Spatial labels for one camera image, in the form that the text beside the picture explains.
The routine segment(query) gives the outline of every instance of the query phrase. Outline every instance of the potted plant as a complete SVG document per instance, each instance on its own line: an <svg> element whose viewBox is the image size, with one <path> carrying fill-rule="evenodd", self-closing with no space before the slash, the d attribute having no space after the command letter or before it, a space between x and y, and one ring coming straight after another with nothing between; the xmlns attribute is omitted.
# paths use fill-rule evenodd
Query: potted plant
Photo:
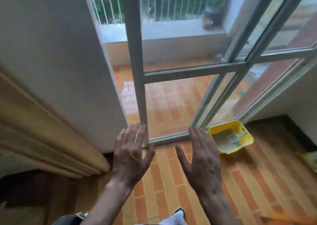
<svg viewBox="0 0 317 225"><path fill-rule="evenodd" d="M222 25L227 4L228 0L207 0L202 18L204 29L208 30Z"/></svg>

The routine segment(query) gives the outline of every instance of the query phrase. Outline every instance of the sliding glass door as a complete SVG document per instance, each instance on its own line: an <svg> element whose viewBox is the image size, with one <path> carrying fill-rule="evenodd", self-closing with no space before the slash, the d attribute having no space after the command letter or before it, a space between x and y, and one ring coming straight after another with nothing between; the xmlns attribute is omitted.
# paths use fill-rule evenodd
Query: sliding glass door
<svg viewBox="0 0 317 225"><path fill-rule="evenodd" d="M239 119L317 55L316 0L122 1L144 145Z"/></svg>

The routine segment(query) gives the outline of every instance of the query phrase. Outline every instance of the metal grille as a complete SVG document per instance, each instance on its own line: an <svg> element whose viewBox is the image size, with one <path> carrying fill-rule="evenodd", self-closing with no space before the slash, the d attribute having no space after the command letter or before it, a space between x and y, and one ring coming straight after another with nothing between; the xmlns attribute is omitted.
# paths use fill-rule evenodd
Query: metal grille
<svg viewBox="0 0 317 225"><path fill-rule="evenodd" d="M190 20L202 17L206 5L224 0L142 0L143 22ZM125 23L122 0L92 0L100 24Z"/></svg>

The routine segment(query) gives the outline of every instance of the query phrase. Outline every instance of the curtain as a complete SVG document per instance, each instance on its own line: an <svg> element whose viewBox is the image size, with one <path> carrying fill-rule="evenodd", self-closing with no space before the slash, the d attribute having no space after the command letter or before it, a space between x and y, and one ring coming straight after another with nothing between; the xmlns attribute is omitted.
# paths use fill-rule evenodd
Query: curtain
<svg viewBox="0 0 317 225"><path fill-rule="evenodd" d="M0 153L74 178L110 169L99 151L3 73L0 73Z"/></svg>

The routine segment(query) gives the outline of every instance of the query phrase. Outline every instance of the sneaker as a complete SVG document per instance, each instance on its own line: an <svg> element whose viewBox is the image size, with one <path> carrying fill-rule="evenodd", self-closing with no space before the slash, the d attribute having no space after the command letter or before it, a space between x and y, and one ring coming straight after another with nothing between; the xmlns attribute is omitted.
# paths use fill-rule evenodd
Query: sneaker
<svg viewBox="0 0 317 225"><path fill-rule="evenodd" d="M185 220L185 210L182 207L179 207L175 210L174 214L182 214Z"/></svg>

